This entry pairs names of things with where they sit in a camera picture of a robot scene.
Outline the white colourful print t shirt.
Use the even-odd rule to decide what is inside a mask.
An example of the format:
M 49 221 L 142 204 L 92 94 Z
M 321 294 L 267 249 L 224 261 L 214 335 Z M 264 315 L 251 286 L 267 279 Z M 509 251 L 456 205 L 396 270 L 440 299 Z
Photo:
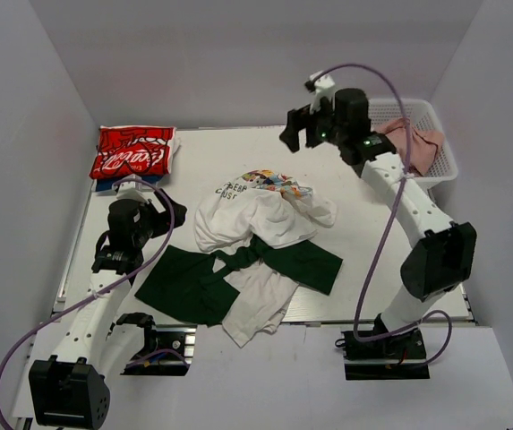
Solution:
M 197 246 L 212 252 L 246 244 L 254 236 L 272 248 L 296 245 L 334 226 L 337 205 L 295 177 L 253 170 L 203 198 L 194 214 Z

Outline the green and white t shirt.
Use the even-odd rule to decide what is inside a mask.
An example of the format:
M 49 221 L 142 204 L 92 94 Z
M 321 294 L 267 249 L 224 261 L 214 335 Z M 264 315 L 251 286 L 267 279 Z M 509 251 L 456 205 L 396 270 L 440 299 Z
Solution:
M 210 254 L 169 246 L 135 296 L 179 322 L 219 325 L 243 347 L 277 331 L 298 288 L 329 295 L 342 263 L 309 240 L 273 248 L 253 236 Z

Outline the pink t shirt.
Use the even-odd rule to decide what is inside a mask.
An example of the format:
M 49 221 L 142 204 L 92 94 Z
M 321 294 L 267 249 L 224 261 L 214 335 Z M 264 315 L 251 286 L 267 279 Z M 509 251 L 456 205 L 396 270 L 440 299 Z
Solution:
M 444 133 L 438 130 L 424 131 L 410 125 L 403 117 L 392 119 L 383 125 L 377 125 L 376 133 L 384 134 L 397 149 L 403 162 L 406 161 L 406 131 L 411 131 L 411 156 L 409 170 L 417 176 L 425 176 L 439 157 L 445 142 Z

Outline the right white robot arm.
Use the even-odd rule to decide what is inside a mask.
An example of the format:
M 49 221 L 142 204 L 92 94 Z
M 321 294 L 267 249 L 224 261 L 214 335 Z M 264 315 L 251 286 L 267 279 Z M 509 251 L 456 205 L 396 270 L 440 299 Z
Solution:
M 423 321 L 432 306 L 470 276 L 477 233 L 471 223 L 457 223 L 435 206 L 410 176 L 407 157 L 391 139 L 372 130 L 369 101 L 362 90 L 338 90 L 312 104 L 291 109 L 279 139 L 292 152 L 324 142 L 380 196 L 391 221 L 404 230 L 411 251 L 400 267 L 402 285 L 376 318 L 375 349 L 394 357 L 406 346 L 405 332 Z

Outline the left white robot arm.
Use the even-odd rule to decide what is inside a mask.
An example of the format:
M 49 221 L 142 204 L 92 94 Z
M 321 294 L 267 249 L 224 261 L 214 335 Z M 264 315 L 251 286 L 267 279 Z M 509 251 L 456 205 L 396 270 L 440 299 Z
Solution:
M 135 354 L 150 357 L 158 335 L 149 314 L 119 314 L 138 271 L 143 248 L 184 224 L 187 209 L 164 192 L 163 211 L 139 192 L 116 198 L 108 207 L 107 230 L 98 238 L 91 265 L 88 304 L 50 357 L 29 370 L 30 393 L 39 425 L 58 429 L 100 429 L 110 407 L 111 376 L 123 372 Z

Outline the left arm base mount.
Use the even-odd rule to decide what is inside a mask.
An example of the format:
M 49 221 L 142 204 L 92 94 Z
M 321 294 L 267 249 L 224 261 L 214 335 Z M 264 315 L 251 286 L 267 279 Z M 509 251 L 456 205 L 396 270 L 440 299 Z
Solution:
M 196 329 L 160 326 L 152 315 L 122 314 L 112 326 L 136 328 L 141 345 L 122 372 L 126 376 L 185 376 L 192 363 Z

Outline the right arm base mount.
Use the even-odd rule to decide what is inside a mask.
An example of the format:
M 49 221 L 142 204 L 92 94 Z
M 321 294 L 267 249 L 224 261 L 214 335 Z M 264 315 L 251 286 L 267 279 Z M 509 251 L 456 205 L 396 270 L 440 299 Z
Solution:
M 343 351 L 347 381 L 428 380 L 423 335 L 417 328 L 384 340 L 358 341 L 343 331 L 335 341 Z

